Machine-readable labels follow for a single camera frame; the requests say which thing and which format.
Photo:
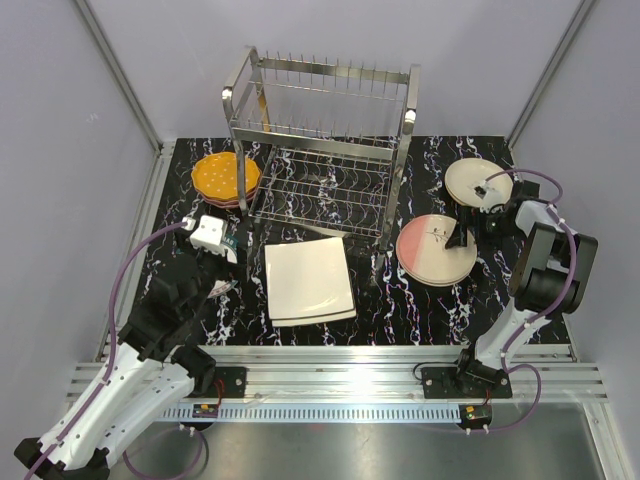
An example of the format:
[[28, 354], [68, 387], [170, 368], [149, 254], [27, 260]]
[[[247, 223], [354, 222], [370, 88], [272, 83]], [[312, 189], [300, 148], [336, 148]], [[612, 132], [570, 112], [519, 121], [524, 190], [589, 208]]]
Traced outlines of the pink and cream plate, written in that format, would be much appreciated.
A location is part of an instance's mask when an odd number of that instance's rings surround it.
[[400, 266], [418, 268], [472, 268], [477, 260], [473, 235], [466, 248], [445, 249], [457, 221], [429, 214], [416, 217], [404, 226], [396, 240], [396, 257]]

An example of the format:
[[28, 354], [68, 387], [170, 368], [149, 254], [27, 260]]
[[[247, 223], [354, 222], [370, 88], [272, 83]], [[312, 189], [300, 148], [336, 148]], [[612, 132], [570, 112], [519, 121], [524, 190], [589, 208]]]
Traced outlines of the tan round plate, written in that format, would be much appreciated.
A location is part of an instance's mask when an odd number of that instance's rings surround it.
[[458, 203], [461, 206], [464, 207], [470, 207], [470, 208], [480, 208], [479, 206], [477, 206], [475, 203], [467, 203], [465, 201], [463, 201], [462, 199], [458, 198], [452, 190], [450, 190], [448, 187], [446, 187], [447, 193], [449, 194], [449, 196], [452, 198], [452, 200], [454, 200], [456, 203]]

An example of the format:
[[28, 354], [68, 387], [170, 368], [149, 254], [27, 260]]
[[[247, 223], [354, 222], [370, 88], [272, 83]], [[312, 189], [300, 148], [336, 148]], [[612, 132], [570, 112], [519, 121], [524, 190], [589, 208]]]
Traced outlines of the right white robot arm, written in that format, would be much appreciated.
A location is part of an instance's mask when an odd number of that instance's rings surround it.
[[464, 207], [446, 244], [460, 247], [470, 221], [490, 237], [524, 234], [526, 241], [508, 284], [510, 301], [487, 332], [464, 348], [448, 381], [465, 397], [510, 396], [509, 364], [533, 335], [581, 304], [595, 256], [596, 238], [569, 227], [552, 201], [538, 197], [540, 185], [518, 181], [503, 204]]

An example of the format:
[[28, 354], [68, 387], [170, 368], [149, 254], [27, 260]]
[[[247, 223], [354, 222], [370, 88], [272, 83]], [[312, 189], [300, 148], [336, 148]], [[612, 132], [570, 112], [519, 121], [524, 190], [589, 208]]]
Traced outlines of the green rimmed white plate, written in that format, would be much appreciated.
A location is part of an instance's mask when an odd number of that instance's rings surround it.
[[[219, 245], [216, 247], [214, 254], [223, 257], [227, 266], [233, 267], [239, 266], [238, 261], [238, 242], [235, 237], [229, 234], [225, 234], [222, 237]], [[238, 278], [229, 274], [226, 278], [218, 279], [215, 281], [213, 288], [211, 289], [208, 299], [214, 299], [221, 295], [226, 294], [232, 290], [238, 284]]]

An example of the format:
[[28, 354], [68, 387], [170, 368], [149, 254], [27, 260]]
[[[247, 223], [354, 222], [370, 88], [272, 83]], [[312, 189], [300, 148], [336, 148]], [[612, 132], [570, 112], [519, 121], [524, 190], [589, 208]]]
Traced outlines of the orange polka dot plate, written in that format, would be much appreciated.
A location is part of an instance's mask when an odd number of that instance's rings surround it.
[[232, 152], [205, 156], [191, 171], [195, 190], [208, 197], [222, 200], [238, 198], [237, 157]]

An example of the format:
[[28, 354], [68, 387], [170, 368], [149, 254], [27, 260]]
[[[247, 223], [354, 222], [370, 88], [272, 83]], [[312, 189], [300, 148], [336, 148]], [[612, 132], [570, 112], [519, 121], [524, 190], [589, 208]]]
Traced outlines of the pale green round plate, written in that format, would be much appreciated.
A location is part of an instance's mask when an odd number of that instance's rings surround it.
[[464, 280], [472, 268], [418, 268], [403, 267], [414, 280], [433, 287], [448, 287]]

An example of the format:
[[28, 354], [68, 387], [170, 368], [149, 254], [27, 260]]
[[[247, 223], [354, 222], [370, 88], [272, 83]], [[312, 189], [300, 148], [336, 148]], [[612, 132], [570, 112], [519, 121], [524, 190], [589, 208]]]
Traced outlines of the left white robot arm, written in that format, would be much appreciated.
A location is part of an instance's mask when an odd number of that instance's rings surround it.
[[211, 252], [188, 248], [170, 259], [73, 407], [48, 432], [16, 447], [28, 477], [106, 479], [136, 438], [183, 398], [213, 399], [199, 414], [208, 419], [223, 400], [243, 397], [246, 368], [220, 367], [188, 341], [210, 292], [238, 273], [227, 244]]

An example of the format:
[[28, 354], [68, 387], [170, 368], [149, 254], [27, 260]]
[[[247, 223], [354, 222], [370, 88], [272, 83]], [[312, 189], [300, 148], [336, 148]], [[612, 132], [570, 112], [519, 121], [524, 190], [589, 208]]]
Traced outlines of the white square plate black rim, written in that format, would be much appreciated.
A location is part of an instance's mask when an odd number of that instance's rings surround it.
[[333, 321], [345, 320], [355, 318], [357, 315], [356, 309], [350, 309], [343, 312], [337, 312], [327, 315], [317, 315], [293, 319], [272, 319], [271, 323], [274, 328], [289, 328], [297, 326], [307, 326], [315, 324], [330, 323]]

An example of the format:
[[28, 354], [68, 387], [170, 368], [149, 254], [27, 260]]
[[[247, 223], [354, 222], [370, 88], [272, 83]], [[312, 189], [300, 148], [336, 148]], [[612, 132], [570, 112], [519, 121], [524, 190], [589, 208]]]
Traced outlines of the cream round plate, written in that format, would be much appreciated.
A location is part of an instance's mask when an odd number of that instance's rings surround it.
[[[464, 158], [453, 162], [445, 172], [445, 187], [467, 203], [474, 203], [473, 188], [485, 182], [493, 174], [503, 169], [481, 158]], [[508, 174], [499, 175], [488, 182], [496, 188], [509, 189], [512, 193], [513, 181]]]

